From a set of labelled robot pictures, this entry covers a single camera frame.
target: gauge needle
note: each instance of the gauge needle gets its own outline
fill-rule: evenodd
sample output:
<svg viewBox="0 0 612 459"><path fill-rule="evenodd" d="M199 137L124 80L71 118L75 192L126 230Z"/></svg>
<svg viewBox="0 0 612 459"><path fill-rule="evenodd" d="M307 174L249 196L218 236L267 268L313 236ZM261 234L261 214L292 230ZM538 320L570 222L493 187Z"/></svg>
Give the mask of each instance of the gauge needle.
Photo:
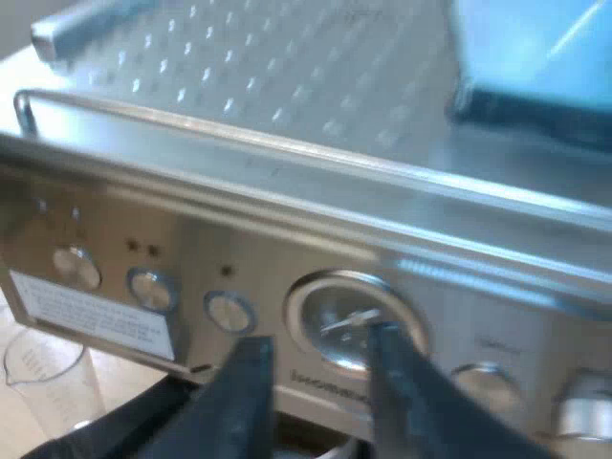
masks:
<svg viewBox="0 0 612 459"><path fill-rule="evenodd" d="M325 327L321 327L321 333L329 332L330 330L335 330L340 327L344 327L346 325L353 325L354 327L360 327L365 324L370 318L376 318L381 314L378 309L370 309L369 311L363 311L362 313L352 313L345 320L341 320L340 322L332 323L331 325L326 325Z"/></svg>

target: perforated metal tray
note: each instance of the perforated metal tray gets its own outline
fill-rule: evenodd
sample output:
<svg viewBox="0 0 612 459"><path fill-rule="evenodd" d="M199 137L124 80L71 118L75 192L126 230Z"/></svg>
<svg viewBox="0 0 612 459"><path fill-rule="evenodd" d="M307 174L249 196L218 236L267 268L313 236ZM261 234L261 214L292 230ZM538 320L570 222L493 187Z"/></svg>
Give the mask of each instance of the perforated metal tray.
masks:
<svg viewBox="0 0 612 459"><path fill-rule="evenodd" d="M446 126L456 65L441 2L163 0L89 12L34 26L71 92L396 160Z"/></svg>

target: brand logo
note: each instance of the brand logo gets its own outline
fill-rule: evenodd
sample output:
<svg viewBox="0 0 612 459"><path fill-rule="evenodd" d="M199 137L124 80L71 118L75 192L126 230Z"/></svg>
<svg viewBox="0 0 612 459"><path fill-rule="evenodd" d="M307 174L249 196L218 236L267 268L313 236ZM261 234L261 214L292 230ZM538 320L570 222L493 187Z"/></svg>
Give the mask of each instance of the brand logo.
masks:
<svg viewBox="0 0 612 459"><path fill-rule="evenodd" d="M331 382L325 382L309 376L300 375L296 370L291 370L291 381L302 383L314 387L315 389L324 390L333 395L338 395L349 400L355 400L363 404L370 404L369 399L365 395L361 395L354 390L345 389Z"/></svg>
<svg viewBox="0 0 612 459"><path fill-rule="evenodd" d="M476 344L485 349L494 349L513 356L520 356L523 353L522 349L509 346L506 343L489 337L476 337Z"/></svg>

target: espresso machine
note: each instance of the espresso machine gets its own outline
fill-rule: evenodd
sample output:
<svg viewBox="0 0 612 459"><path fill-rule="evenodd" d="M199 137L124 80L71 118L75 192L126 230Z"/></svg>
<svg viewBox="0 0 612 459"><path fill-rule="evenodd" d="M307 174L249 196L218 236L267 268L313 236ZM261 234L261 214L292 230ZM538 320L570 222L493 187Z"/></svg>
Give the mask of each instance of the espresso machine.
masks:
<svg viewBox="0 0 612 459"><path fill-rule="evenodd" d="M205 386L272 337L274 409L365 441L392 322L501 426L609 443L610 27L605 0L43 19L0 64L13 314Z"/></svg>

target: stainless steel control panel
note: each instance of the stainless steel control panel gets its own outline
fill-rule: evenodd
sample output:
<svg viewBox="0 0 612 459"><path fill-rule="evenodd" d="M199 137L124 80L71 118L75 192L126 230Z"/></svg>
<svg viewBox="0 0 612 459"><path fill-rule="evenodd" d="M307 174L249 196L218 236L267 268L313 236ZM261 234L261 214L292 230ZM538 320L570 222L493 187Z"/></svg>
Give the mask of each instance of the stainless steel control panel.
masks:
<svg viewBox="0 0 612 459"><path fill-rule="evenodd" d="M554 428L556 396L578 368L608 368L609 322L561 307L588 304L584 298L450 260L94 183L2 169L11 198L3 201L1 278L20 321L196 380L214 372L237 337L273 335L279 409L364 438L362 325L370 320L403 323L467 393L532 433ZM15 273L153 314L173 357L29 314L13 287Z"/></svg>

